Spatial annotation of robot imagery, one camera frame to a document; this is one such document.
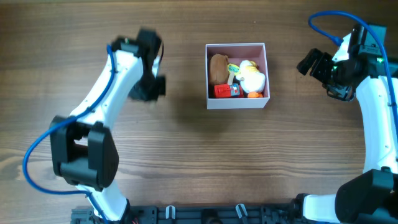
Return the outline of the white plush duck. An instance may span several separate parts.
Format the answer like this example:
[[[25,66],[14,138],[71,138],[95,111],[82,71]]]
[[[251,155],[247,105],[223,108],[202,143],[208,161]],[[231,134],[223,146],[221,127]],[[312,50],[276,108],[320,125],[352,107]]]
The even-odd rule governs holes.
[[[258,95],[265,88],[266,76],[259,71],[257,64],[252,60],[243,60],[240,63],[239,72],[235,78],[247,96]]]

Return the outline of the yellow cat rattle drum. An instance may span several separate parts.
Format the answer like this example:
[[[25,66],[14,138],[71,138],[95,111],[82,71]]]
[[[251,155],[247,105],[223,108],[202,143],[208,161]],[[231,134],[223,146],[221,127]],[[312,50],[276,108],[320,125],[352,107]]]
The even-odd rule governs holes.
[[[239,73],[239,67],[233,63],[229,63],[227,66],[228,72],[229,72],[229,77],[228,77],[228,85],[232,85],[235,75]]]

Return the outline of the red toy fire truck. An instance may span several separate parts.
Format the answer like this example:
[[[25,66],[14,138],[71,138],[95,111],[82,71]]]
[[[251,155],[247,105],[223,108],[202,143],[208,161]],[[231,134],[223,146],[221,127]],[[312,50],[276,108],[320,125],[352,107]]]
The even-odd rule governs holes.
[[[214,96],[215,98],[243,98],[243,89],[237,83],[221,84],[214,86]]]

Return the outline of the brown plush toy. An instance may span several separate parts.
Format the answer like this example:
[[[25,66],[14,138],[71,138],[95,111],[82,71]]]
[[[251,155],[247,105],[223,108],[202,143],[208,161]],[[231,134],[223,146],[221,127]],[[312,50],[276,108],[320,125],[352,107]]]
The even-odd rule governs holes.
[[[208,83],[212,86],[227,84],[229,78],[228,56],[215,54],[210,59]]]

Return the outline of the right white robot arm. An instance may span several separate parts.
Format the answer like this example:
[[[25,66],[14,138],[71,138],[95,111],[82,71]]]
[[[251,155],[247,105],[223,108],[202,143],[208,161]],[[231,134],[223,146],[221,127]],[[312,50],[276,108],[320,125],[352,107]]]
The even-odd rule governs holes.
[[[350,54],[346,60],[312,49],[298,64],[300,73],[321,81],[330,97],[348,101],[354,93],[361,107],[365,139],[363,173],[335,194],[306,195],[302,216],[328,223],[397,223],[397,125],[384,71],[376,54]]]

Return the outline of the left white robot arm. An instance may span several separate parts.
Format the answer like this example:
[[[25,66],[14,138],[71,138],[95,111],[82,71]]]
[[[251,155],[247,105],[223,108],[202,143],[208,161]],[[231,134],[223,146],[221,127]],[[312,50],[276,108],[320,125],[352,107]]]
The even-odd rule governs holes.
[[[158,74],[164,45],[160,37],[118,38],[96,83],[69,115],[71,123],[50,135],[53,171],[90,193],[101,223],[131,221],[128,199],[115,181],[119,155],[111,135],[127,98],[157,101],[165,95]]]

